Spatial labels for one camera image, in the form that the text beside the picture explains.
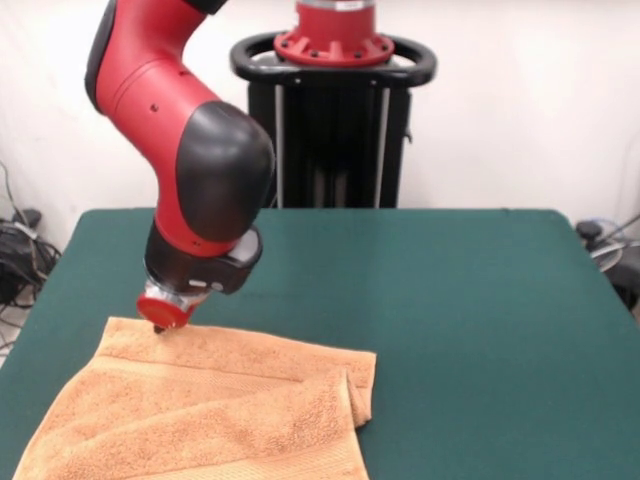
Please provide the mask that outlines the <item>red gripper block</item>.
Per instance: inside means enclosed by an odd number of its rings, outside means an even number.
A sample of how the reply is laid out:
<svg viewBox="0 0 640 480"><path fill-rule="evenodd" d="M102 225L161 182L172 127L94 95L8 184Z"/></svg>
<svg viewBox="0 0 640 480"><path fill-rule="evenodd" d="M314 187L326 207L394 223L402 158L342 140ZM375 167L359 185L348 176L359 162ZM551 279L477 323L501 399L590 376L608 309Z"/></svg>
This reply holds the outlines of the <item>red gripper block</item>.
<svg viewBox="0 0 640 480"><path fill-rule="evenodd" d="M154 325L154 333L161 335L167 329L186 326L194 311L210 295L210 291L196 294L182 294L160 289L150 289L138 297L136 308L144 319Z"/></svg>

